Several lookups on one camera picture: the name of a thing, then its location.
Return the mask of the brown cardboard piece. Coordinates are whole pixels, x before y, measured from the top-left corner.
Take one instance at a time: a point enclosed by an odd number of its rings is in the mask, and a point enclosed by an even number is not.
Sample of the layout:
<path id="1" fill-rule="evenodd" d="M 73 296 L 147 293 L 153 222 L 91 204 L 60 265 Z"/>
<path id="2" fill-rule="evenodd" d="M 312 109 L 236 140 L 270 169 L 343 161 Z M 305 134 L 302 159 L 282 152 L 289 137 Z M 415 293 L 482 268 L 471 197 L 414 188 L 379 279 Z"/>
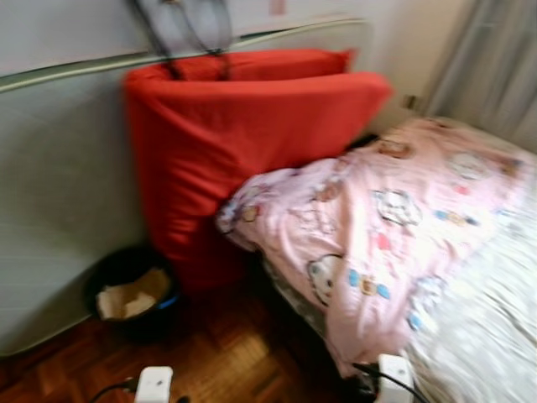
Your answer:
<path id="1" fill-rule="evenodd" d="M 164 270 L 152 268 L 137 280 L 105 285 L 95 294 L 95 308 L 103 320 L 127 320 L 153 310 L 171 292 L 173 281 Z"/>

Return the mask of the black waste bin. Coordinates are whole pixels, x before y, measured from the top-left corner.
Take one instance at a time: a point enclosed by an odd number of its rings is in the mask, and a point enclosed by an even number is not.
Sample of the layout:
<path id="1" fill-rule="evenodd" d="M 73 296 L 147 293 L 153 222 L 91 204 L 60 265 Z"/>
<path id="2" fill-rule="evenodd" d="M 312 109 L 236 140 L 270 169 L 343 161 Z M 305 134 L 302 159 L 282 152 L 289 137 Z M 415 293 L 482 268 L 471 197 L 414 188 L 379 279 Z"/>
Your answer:
<path id="1" fill-rule="evenodd" d="M 103 320 L 95 308 L 95 294 L 105 285 L 131 283 L 152 268 L 165 271 L 173 281 L 165 301 L 149 312 L 127 320 Z M 81 302 L 92 318 L 106 323 L 112 330 L 135 343 L 147 344 L 163 338 L 175 320 L 175 307 L 180 299 L 180 285 L 171 264 L 153 247 L 139 245 L 124 247 L 97 261 L 89 270 L 81 292 Z"/>

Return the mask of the bed with beige floral sheet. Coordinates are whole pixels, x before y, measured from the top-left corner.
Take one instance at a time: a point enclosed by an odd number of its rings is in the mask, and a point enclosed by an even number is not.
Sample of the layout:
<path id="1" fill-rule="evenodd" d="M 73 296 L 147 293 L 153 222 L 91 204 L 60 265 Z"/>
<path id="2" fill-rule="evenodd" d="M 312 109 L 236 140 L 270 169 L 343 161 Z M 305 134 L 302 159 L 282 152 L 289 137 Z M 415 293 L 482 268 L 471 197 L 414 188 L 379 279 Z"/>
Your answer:
<path id="1" fill-rule="evenodd" d="M 281 295 L 325 342 L 325 318 L 260 257 Z M 466 258 L 446 285 L 434 325 L 396 353 L 430 403 L 536 402 L 536 258 L 533 179 L 503 233 Z"/>

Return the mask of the large red cushion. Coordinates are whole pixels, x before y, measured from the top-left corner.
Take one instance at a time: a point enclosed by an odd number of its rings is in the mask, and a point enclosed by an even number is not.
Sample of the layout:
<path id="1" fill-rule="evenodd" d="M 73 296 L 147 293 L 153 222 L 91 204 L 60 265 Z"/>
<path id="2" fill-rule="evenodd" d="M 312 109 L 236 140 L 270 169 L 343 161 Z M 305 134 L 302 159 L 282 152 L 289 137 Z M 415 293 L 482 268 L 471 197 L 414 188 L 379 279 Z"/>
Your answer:
<path id="1" fill-rule="evenodd" d="M 353 50 L 275 49 L 238 51 L 174 61 L 184 81 L 280 81 L 348 72 Z"/>
<path id="2" fill-rule="evenodd" d="M 188 293 L 244 276 L 215 217 L 248 178 L 340 154 L 392 93 L 369 72 L 172 81 L 149 69 L 129 73 L 123 90 L 150 241 Z"/>

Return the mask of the grey quilted mattress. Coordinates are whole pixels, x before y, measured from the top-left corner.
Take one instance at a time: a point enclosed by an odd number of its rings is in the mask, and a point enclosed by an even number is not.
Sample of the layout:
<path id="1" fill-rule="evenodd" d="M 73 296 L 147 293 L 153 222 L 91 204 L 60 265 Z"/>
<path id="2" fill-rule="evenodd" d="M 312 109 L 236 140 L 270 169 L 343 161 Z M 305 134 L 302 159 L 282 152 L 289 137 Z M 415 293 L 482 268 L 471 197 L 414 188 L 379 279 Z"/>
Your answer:
<path id="1" fill-rule="evenodd" d="M 358 22 L 252 39 L 239 51 L 353 50 Z M 154 59 L 91 64 L 0 84 L 0 357 L 12 356 L 87 317 L 81 286 L 115 250 L 151 244 L 130 143 L 123 82 L 139 69 L 168 78 Z"/>

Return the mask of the pink cartoon print blanket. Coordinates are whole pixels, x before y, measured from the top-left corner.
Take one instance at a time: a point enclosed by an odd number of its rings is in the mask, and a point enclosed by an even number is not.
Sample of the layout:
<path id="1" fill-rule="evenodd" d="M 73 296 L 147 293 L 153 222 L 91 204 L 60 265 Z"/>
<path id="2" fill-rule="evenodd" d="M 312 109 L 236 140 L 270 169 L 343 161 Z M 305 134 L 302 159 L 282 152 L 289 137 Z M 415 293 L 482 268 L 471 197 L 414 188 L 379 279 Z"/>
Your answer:
<path id="1" fill-rule="evenodd" d="M 415 118 L 337 157 L 258 174 L 217 213 L 323 318 L 342 376 L 432 327 L 463 261 L 502 234 L 534 154 L 464 123 Z"/>

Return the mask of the grey curtain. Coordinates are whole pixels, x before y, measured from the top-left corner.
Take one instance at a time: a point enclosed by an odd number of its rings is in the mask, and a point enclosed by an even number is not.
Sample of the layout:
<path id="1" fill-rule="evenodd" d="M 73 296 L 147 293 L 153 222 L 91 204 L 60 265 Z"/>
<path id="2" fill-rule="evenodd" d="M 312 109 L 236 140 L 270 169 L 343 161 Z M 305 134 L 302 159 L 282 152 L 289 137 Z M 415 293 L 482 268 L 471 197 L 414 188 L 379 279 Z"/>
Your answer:
<path id="1" fill-rule="evenodd" d="M 537 0 L 467 0 L 422 114 L 515 139 L 537 92 Z"/>

